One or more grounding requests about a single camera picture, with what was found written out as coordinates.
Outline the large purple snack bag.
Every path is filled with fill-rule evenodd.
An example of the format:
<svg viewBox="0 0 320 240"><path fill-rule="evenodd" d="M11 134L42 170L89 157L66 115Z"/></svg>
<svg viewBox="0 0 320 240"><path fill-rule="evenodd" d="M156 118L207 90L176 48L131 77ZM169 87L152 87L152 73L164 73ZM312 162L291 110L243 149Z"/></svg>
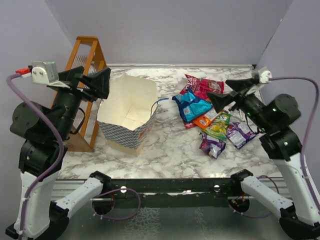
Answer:
<svg viewBox="0 0 320 240"><path fill-rule="evenodd" d="M249 141L254 139L256 134L250 130L247 124L243 122L232 122L228 125L226 137L238 150L240 150Z"/></svg>

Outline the blue checkered paper bag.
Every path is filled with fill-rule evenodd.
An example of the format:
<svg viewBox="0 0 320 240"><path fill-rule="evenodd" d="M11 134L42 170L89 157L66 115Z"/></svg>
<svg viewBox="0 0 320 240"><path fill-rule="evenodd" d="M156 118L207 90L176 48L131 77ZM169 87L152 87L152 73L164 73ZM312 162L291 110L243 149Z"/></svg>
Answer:
<svg viewBox="0 0 320 240"><path fill-rule="evenodd" d="M123 74L110 83L102 100L97 122L109 146L138 156L152 130L159 102L154 80Z"/></svg>

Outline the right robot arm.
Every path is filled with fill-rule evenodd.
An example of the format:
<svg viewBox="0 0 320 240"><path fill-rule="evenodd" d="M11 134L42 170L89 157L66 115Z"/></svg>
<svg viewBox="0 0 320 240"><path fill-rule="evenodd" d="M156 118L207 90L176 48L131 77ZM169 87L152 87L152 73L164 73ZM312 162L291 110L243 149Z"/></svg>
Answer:
<svg viewBox="0 0 320 240"><path fill-rule="evenodd" d="M291 129L301 112L296 99L286 93L263 104L255 92L268 82L268 78L257 77L229 79L226 81L231 88L229 93L208 92L207 96L217 112L225 107L230 111L241 110L259 128L261 145L280 171L290 199L261 183L248 170L233 174L229 189L236 196L247 194L259 201L278 218L290 238L315 240L320 236L320 195L307 167L307 142Z"/></svg>

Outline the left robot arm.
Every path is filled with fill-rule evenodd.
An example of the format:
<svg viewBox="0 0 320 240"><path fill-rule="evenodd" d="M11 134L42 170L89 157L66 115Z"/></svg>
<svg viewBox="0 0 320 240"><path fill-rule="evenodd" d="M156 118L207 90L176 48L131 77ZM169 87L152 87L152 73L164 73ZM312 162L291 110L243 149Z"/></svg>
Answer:
<svg viewBox="0 0 320 240"><path fill-rule="evenodd" d="M25 140L18 162L22 184L19 213L5 230L12 239L55 240L91 198L103 198L110 193L111 178L95 171L68 196L51 199L68 151L64 142L78 132L73 125L81 102L106 99L110 74L108 67L85 75L82 66L57 72L54 62L35 62L7 77L7 84L22 100L12 114L10 131ZM27 77L57 92L51 108L29 100L13 84L14 79Z"/></svg>

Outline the red crisps bag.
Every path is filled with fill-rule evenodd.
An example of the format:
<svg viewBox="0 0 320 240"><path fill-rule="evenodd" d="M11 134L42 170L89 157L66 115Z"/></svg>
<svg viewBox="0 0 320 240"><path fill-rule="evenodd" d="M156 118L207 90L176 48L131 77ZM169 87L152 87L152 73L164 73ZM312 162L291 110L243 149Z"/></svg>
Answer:
<svg viewBox="0 0 320 240"><path fill-rule="evenodd" d="M197 78L189 74L185 74L185 77L187 78L187 84L180 91L180 95L184 95L188 92L188 90L191 90L195 96L213 105L211 100L208 98L207 93L213 92L222 94L224 92L223 81L211 80L206 78Z"/></svg>

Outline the orange snack box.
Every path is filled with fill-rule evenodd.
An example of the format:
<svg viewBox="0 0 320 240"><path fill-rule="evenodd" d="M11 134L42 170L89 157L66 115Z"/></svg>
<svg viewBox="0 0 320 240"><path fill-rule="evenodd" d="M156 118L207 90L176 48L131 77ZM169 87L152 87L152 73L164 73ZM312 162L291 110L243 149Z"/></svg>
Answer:
<svg viewBox="0 0 320 240"><path fill-rule="evenodd" d="M206 113L193 119L192 122L198 127L200 127L202 130L205 130L220 113L221 112L216 112L214 108L211 108Z"/></svg>

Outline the red snack packet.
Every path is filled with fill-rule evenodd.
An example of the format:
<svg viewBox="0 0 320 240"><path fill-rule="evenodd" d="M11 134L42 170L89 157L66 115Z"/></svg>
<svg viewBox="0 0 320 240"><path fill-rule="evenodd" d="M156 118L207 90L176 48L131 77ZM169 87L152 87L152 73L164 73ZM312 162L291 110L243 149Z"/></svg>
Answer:
<svg viewBox="0 0 320 240"><path fill-rule="evenodd" d="M185 122L185 121L183 121L183 124L184 124L186 129L191 129L191 128L197 127L197 125L194 122Z"/></svg>

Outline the blue snack packet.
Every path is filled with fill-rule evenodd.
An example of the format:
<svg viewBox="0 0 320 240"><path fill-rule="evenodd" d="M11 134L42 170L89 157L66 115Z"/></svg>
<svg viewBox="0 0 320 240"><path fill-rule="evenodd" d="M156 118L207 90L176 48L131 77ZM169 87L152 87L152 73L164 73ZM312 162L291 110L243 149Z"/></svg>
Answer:
<svg viewBox="0 0 320 240"><path fill-rule="evenodd" d="M194 95L191 89L188 89L184 94L175 95L171 99L176 102L179 115L186 123L192 122L213 107L210 102Z"/></svg>

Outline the yellow green snack packet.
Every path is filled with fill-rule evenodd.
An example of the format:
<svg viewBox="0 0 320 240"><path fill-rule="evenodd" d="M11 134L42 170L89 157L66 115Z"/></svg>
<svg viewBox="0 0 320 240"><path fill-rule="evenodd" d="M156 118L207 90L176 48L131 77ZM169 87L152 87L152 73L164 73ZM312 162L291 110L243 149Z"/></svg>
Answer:
<svg viewBox="0 0 320 240"><path fill-rule="evenodd" d="M227 128L229 126L231 115L226 112L221 112L212 121L212 123L203 130L207 135L221 141L227 140Z"/></svg>

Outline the purple snack packet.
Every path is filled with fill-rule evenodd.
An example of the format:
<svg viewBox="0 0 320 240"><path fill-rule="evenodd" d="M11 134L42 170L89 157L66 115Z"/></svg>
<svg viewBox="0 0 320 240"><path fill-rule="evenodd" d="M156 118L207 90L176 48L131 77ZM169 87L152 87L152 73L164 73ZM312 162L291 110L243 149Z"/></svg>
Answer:
<svg viewBox="0 0 320 240"><path fill-rule="evenodd" d="M217 159L225 150L227 143L204 132L202 132L200 135L202 142L199 146L199 149L211 158Z"/></svg>

